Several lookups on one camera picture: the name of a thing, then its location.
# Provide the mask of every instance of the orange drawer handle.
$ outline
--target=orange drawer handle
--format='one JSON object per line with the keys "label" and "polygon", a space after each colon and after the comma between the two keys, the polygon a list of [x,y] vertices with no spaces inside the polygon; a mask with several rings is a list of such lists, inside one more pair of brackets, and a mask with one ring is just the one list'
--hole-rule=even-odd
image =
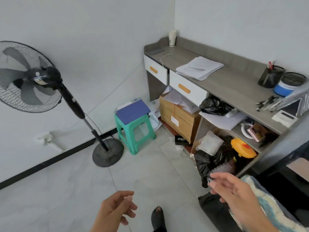
{"label": "orange drawer handle", "polygon": [[156,69],[154,69],[152,66],[150,66],[150,70],[152,70],[155,74],[158,73],[158,71]]}
{"label": "orange drawer handle", "polygon": [[188,94],[191,93],[191,90],[189,90],[188,88],[184,87],[182,84],[179,84],[178,87],[180,89],[182,89],[183,91],[185,91],[186,93],[188,93]]}

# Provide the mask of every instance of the person's right hand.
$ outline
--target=person's right hand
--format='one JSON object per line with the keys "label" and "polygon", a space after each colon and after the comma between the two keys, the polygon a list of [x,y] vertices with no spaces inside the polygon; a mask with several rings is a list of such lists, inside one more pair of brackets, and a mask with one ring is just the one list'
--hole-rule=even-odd
{"label": "person's right hand", "polygon": [[220,201],[227,203],[235,217],[250,232],[278,232],[264,214],[257,197],[248,183],[243,182],[230,173],[212,173],[208,185],[211,193],[219,194]]}

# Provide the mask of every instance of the wooden desk surface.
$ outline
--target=wooden desk surface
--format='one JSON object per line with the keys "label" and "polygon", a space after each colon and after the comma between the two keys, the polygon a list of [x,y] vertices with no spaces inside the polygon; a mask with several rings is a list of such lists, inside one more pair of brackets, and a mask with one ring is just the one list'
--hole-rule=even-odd
{"label": "wooden desk surface", "polygon": [[[146,53],[146,55],[161,64],[160,58],[166,54],[171,54],[164,57],[162,62],[166,68],[174,72],[176,72],[177,67],[187,64],[192,59],[200,56],[179,46],[167,46],[164,49],[165,51],[158,54],[149,55]],[[271,95],[276,95],[272,89],[259,86],[257,84],[258,78],[246,76],[242,71],[230,66],[224,66],[213,72],[203,81],[186,76],[183,77],[249,115],[276,133],[281,135],[288,130],[284,125],[272,120],[273,113],[269,111],[256,111],[256,103],[266,100]]]}

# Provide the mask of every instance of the person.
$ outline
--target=person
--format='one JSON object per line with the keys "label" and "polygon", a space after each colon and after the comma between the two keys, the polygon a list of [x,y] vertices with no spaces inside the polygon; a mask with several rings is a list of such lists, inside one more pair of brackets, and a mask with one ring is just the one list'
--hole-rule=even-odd
{"label": "person", "polygon": [[[279,232],[266,217],[249,184],[229,173],[212,173],[209,183],[212,194],[220,195],[235,217],[250,232]],[[124,215],[134,218],[137,205],[132,202],[133,191],[118,191],[105,199],[90,232],[116,232],[120,223],[128,225]],[[155,232],[166,232],[161,207],[152,211],[151,222]]]}

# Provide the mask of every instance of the black sandal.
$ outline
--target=black sandal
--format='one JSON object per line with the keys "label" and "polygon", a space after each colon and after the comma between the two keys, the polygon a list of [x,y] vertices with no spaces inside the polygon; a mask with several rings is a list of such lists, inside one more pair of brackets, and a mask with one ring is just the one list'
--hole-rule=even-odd
{"label": "black sandal", "polygon": [[151,223],[152,223],[152,227],[154,230],[157,230],[159,227],[161,228],[166,228],[165,227],[165,220],[164,220],[164,214],[163,214],[163,210],[161,208],[161,210],[157,211],[156,207],[151,214]]}

